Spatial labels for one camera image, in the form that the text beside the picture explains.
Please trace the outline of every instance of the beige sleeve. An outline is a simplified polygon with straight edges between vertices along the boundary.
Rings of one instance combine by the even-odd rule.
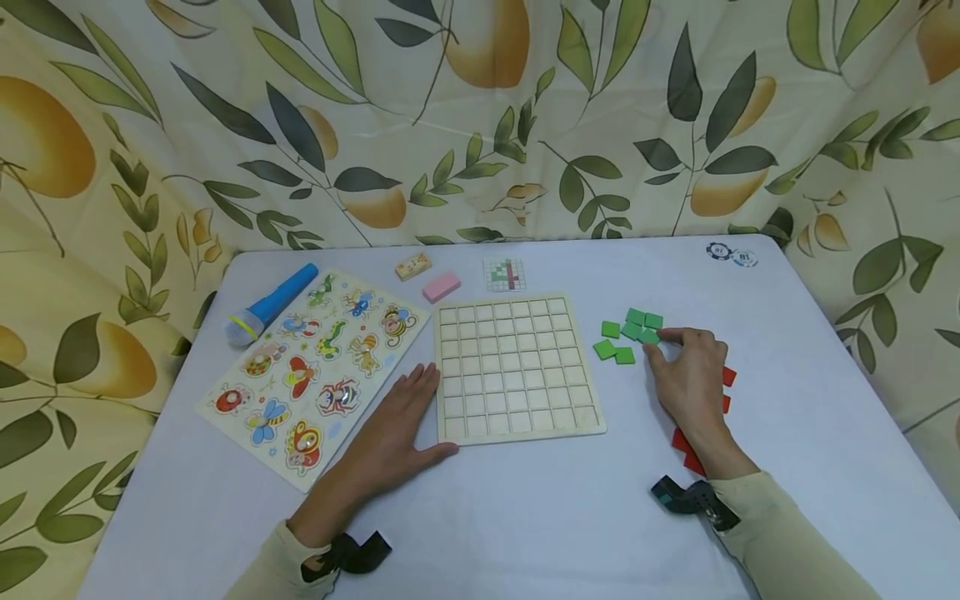
[[[740,517],[719,534],[764,600],[880,600],[768,473],[711,481]]]
[[[300,565],[310,557],[330,549],[308,548],[297,541],[281,521],[260,546],[260,553],[240,579],[233,584],[224,600],[318,600],[333,591],[333,582],[340,574],[336,569],[317,581],[307,584],[300,575]]]

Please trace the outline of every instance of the grid square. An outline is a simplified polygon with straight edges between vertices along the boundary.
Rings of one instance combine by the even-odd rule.
[[[496,334],[506,335],[514,332],[514,322],[510,319],[500,319],[496,322]]]
[[[580,350],[576,348],[563,348],[560,350],[560,360],[564,365],[579,365]]]
[[[480,395],[467,396],[467,414],[472,416],[483,415],[487,412],[483,397]]]
[[[540,352],[540,362],[545,367],[559,367],[560,353],[556,350],[542,350]]]
[[[529,413],[513,413],[510,415],[510,429],[514,433],[526,433],[533,427],[530,425]]]
[[[516,352],[516,336],[501,335],[498,339],[500,340],[501,352]]]
[[[503,373],[503,387],[507,390],[522,390],[523,375],[519,371]]]
[[[486,392],[503,392],[503,375],[489,372],[483,376],[483,389]]]
[[[510,421],[506,415],[490,415],[487,424],[491,434],[510,433]]]
[[[480,358],[477,356],[468,356],[460,359],[464,375],[476,375],[480,372]]]
[[[500,355],[500,365],[504,371],[515,371],[520,368],[520,355],[516,352]]]
[[[523,363],[524,369],[531,369],[533,367],[540,366],[540,355],[536,352],[521,352],[520,353],[520,362]]]
[[[553,411],[553,423],[557,429],[575,429],[577,427],[573,420],[573,410],[569,408]]]
[[[570,394],[566,388],[550,388],[546,393],[550,397],[550,406],[562,408],[570,405]]]
[[[448,417],[464,415],[464,399],[459,396],[444,398],[444,414]]]
[[[459,396],[462,392],[460,377],[444,377],[444,397]]]
[[[503,394],[487,394],[487,413],[506,413],[507,397]]]
[[[535,431],[550,431],[553,429],[553,417],[550,411],[534,411],[530,413],[533,418]]]
[[[546,390],[528,390],[527,404],[531,409],[550,408],[550,400],[547,398]]]
[[[573,348],[577,345],[577,338],[573,337],[573,331],[557,331],[557,346],[560,348]]]
[[[478,323],[477,335],[480,337],[496,335],[496,328],[493,326],[493,321],[481,321]]]
[[[467,417],[467,432],[472,438],[487,435],[486,417]]]
[[[527,393],[507,392],[507,408],[511,411],[527,410]]]

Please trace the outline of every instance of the printed leaf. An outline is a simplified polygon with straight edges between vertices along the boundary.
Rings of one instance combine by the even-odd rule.
[[[605,180],[618,180],[623,177],[616,165],[602,156],[580,156],[571,160],[570,164]]]
[[[846,142],[830,142],[820,149],[820,154],[833,158],[848,169],[856,171],[859,158],[853,146]]]
[[[853,269],[853,291],[871,294],[890,283],[900,268],[902,252],[900,240],[892,239],[864,254]]]
[[[317,13],[320,35],[324,37],[327,51],[353,91],[361,96],[365,95],[363,78],[360,76],[360,60],[357,58],[357,41],[353,37],[353,31],[344,18],[332,11],[324,0],[314,0],[313,6]]]
[[[483,137],[480,133],[475,133],[467,144],[467,167],[473,166],[481,152],[483,152]]]
[[[433,3],[430,0],[390,0],[390,4],[395,7],[404,9],[407,12],[422,16],[425,19],[429,19],[440,25],[440,18],[437,16],[437,12],[433,8]]]
[[[646,158],[647,164],[658,171],[669,171],[680,164],[680,158],[673,150],[673,146],[659,137],[634,142],[634,146]]]
[[[204,108],[206,108],[215,119],[220,121],[224,127],[237,135],[252,139],[261,144],[276,144],[274,137],[270,135],[267,128],[263,127],[263,124],[257,121],[253,115],[227,102],[211,91],[210,88],[200,80],[183,71],[178,66],[173,66],[174,70],[177,71],[177,75],[180,76],[180,80],[183,81],[186,88],[190,90],[193,97],[196,98],[200,104],[204,105]]]
[[[29,413],[0,429],[0,468],[37,451],[53,435],[54,424],[40,411]]]
[[[670,181],[677,178],[680,173],[667,173],[666,175],[657,175],[645,181],[644,183],[649,183],[650,185],[664,185]]]
[[[50,0],[0,0],[0,7],[38,34],[52,37],[90,54],[97,54],[97,47],[84,31]]]
[[[857,0],[853,7],[837,48],[837,64],[843,66],[850,54],[856,50],[880,21],[897,5],[900,0]]]
[[[870,314],[874,321],[874,331],[884,346],[890,347],[897,339],[897,313],[886,294],[876,297],[874,311]]]
[[[847,127],[840,130],[840,133],[836,134],[836,136],[833,138],[833,141],[849,142],[872,127],[878,116],[880,116],[879,110],[871,110],[866,114],[861,114],[857,118],[853,119]]]
[[[458,173],[457,179],[476,180],[484,177],[493,177],[506,168],[506,162],[477,162]]]
[[[372,189],[390,189],[400,185],[397,180],[383,177],[367,167],[350,167],[337,176],[333,186],[342,192],[366,192]]]
[[[560,28],[560,38],[557,40],[557,58],[580,80],[584,89],[593,91],[593,63],[590,60],[590,49],[587,38],[580,23],[573,14],[561,7],[564,14],[564,23]]]
[[[820,56],[820,1],[793,0],[786,16],[786,38],[797,61],[811,69],[826,71]]]
[[[564,174],[560,176],[560,202],[570,212],[580,210],[584,203],[584,182],[571,165],[566,165]]]
[[[317,136],[313,133],[310,124],[303,118],[297,107],[269,83],[267,83],[267,97],[270,99],[270,108],[274,111],[274,118],[280,125],[283,136],[287,138],[297,154],[324,173],[326,171],[324,151],[321,150],[320,142],[317,141]]]
[[[237,166],[250,171],[264,181],[285,185],[286,187],[294,187],[303,182],[301,178],[269,160],[251,160],[250,162],[241,162]]]
[[[713,152],[740,119],[750,102],[756,83],[756,52],[744,59],[727,82],[727,87],[713,105],[707,122],[707,150]]]
[[[553,83],[553,77],[556,74],[557,69],[551,66],[549,69],[543,71],[540,78],[537,79],[537,95],[535,97],[538,102],[540,101],[540,96],[546,91],[546,88]]]
[[[46,553],[36,546],[17,546],[0,550],[0,593],[19,586],[39,571],[46,562]]]
[[[586,233],[587,229],[593,225],[593,221],[597,218],[597,209],[599,206],[600,204],[596,202],[596,199],[593,199],[580,211],[580,216],[577,217],[577,227],[580,228],[580,231]]]
[[[91,374],[100,363],[100,342],[97,340],[97,320],[100,313],[83,317],[70,324],[60,336],[57,357],[54,359],[54,381],[73,383]]]
[[[291,0],[258,0],[263,10],[274,20],[283,33],[293,39],[300,39],[300,25],[297,12]]]
[[[280,65],[291,77],[327,100],[344,105],[356,104],[356,101],[334,87],[329,81],[310,66],[306,60],[297,54],[285,41],[262,29],[253,28],[257,41],[267,51],[270,58]]]
[[[960,137],[960,119],[953,119],[942,125],[938,125],[929,132],[921,135],[920,139],[942,142],[956,137]]]
[[[118,107],[125,108],[127,110],[132,110],[133,112],[138,112],[148,119],[156,118],[146,110],[142,104],[140,104],[136,98],[130,95],[124,88],[115,84],[111,80],[107,79],[103,75],[91,71],[90,69],[77,66],[76,64],[68,64],[66,62],[55,62],[50,61],[50,64],[57,67],[63,75],[66,75],[67,78],[73,82],[81,92],[84,93],[84,96],[92,100],[93,102],[101,105],[106,105],[108,107]]]
[[[707,172],[713,175],[734,175],[762,171],[777,164],[777,160],[767,150],[759,146],[734,148],[707,165]]]
[[[450,170],[453,168],[453,151],[449,150],[437,163],[437,168],[433,170],[434,186],[444,183],[450,177]]]
[[[620,13],[616,16],[616,32],[613,34],[613,50],[610,54],[610,62],[607,64],[607,74],[604,75],[603,84],[600,86],[601,91],[613,81],[630,59],[630,55],[636,48],[636,42],[643,32],[643,25],[647,22],[648,11],[650,11],[650,0],[620,2]]]
[[[404,21],[384,18],[377,18],[375,20],[377,25],[380,26],[380,29],[383,30],[383,33],[390,38],[390,41],[403,48],[419,46],[434,36],[434,34],[427,30],[417,27],[416,25],[411,25],[410,23],[405,23]]]
[[[673,62],[670,64],[666,104],[674,118],[692,123],[700,114],[703,100],[704,91],[697,79],[697,66],[693,62],[693,50],[690,48],[690,28],[689,25],[684,25],[684,32],[680,35]]]

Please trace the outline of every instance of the hand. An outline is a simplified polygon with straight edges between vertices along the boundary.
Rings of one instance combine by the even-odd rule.
[[[343,458],[317,481],[287,521],[303,545],[327,545],[368,500],[460,451],[450,443],[414,448],[420,420],[439,384],[440,372],[433,363],[426,368],[417,365],[396,381]]]

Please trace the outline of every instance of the green square tile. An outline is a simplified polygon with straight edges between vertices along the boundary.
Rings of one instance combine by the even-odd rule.
[[[636,363],[634,358],[634,349],[633,348],[617,348],[616,349],[616,364],[617,365],[633,365]]]
[[[600,357],[600,360],[607,360],[611,356],[616,354],[616,348],[613,345],[613,342],[610,340],[604,340],[603,342],[597,342],[593,345],[593,349],[596,350],[597,356]]]
[[[600,325],[600,334],[605,338],[619,338],[620,337],[620,325],[614,323],[613,321],[604,321]]]
[[[643,324],[651,329],[660,329],[663,327],[663,317],[654,313],[647,313],[643,318]]]
[[[627,311],[627,323],[643,325],[643,311],[631,308]]]

